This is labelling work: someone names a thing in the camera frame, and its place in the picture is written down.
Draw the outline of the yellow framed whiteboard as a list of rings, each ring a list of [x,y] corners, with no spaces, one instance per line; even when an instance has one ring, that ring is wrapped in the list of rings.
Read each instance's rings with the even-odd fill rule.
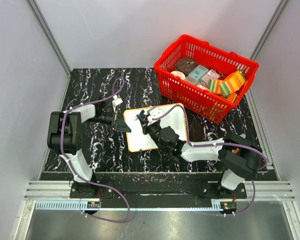
[[[163,115],[156,119],[157,121],[160,120],[162,128],[158,144],[155,144],[148,134],[143,134],[141,123],[136,118],[136,115],[141,110],[147,112],[153,107],[159,107],[163,112]],[[161,149],[177,156],[181,154],[182,148],[187,143],[187,120],[184,113],[184,106],[181,103],[128,109],[124,111],[123,118],[131,129],[131,132],[126,134],[128,150],[130,152]]]

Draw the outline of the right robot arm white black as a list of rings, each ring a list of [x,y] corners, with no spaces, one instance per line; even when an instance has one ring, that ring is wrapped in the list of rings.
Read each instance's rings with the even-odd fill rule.
[[[213,141],[193,142],[181,140],[172,127],[162,127],[160,117],[143,110],[136,115],[142,133],[150,136],[155,145],[177,163],[220,161],[225,166],[218,183],[207,187],[204,198],[230,199],[244,181],[254,181],[262,160],[266,160],[260,147],[234,133]]]

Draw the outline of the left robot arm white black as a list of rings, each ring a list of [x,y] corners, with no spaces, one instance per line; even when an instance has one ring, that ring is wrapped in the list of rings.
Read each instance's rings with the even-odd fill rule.
[[[84,123],[106,124],[117,132],[132,132],[119,113],[118,106],[123,100],[114,95],[111,98],[111,110],[108,111],[105,108],[108,99],[107,97],[81,103],[68,111],[54,111],[50,115],[47,146],[66,162],[73,174],[73,180],[82,183],[80,190],[88,198],[96,196],[99,189],[95,183],[93,170],[82,151]]]

